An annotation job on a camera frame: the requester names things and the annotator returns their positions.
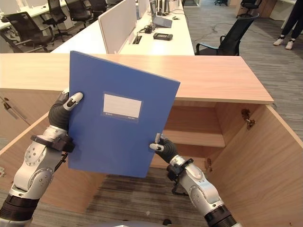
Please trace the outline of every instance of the white sneaker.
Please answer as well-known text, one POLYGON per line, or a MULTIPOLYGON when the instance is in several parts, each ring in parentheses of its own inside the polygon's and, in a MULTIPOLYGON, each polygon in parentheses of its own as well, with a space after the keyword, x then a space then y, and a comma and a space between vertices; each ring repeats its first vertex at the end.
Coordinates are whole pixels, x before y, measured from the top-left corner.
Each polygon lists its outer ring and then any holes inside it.
POLYGON ((290 40, 290 41, 287 43, 285 49, 291 50, 291 49, 293 48, 293 44, 294 44, 294 42, 293 42, 292 40, 290 40))
POLYGON ((274 46, 279 46, 281 43, 283 43, 284 39, 278 38, 277 41, 274 42, 274 46))

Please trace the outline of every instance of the blue folder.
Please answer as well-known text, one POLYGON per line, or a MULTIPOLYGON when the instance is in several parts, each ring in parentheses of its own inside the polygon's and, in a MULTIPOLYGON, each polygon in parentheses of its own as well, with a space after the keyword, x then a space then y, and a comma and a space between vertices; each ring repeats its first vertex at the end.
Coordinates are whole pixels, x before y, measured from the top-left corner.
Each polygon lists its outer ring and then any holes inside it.
POLYGON ((70 168, 145 177, 179 82, 115 62, 71 52, 70 95, 84 94, 73 110, 69 136, 76 145, 70 168))

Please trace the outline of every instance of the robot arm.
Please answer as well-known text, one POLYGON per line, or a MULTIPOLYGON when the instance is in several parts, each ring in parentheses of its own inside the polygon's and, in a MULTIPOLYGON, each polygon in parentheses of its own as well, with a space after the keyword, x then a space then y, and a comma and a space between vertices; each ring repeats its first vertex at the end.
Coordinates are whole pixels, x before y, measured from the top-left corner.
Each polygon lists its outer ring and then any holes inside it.
POLYGON ((72 109, 82 99, 82 93, 68 98, 64 90, 49 112, 50 126, 43 135, 32 136, 24 161, 16 172, 14 183, 0 210, 0 227, 24 227, 31 222, 37 204, 69 151, 68 120, 72 109))
POLYGON ((241 227, 232 217, 221 200, 216 188, 207 181, 203 172, 177 153, 176 146, 168 139, 161 138, 159 143, 152 143, 150 148, 166 161, 170 180, 182 185, 197 210, 206 219, 209 227, 241 227))

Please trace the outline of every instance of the person's leg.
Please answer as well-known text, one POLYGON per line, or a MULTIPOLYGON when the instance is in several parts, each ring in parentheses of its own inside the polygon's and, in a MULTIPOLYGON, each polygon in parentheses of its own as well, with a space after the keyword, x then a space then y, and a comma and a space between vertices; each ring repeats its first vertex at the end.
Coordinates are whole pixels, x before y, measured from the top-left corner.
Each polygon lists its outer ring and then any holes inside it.
POLYGON ((281 43, 283 43, 285 36, 292 30, 293 26, 300 19, 302 15, 302 8, 303 0, 297 0, 280 37, 274 42, 275 46, 279 46, 281 43))
POLYGON ((292 32, 292 38, 291 40, 288 41, 285 49, 291 50, 294 45, 295 39, 299 36, 299 34, 303 31, 303 15, 301 18, 298 20, 297 24, 294 27, 294 30, 292 32))
POLYGON ((292 32, 292 38, 296 39, 302 31, 303 31, 303 12, 301 18, 298 20, 296 26, 294 27, 294 30, 292 32))

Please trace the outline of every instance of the white label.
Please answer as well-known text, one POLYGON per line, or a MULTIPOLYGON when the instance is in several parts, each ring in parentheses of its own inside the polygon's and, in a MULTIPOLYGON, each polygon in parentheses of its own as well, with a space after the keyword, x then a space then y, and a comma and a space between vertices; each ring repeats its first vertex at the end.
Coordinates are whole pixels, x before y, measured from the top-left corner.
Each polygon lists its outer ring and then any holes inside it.
POLYGON ((103 112, 139 118, 142 101, 104 94, 103 112))

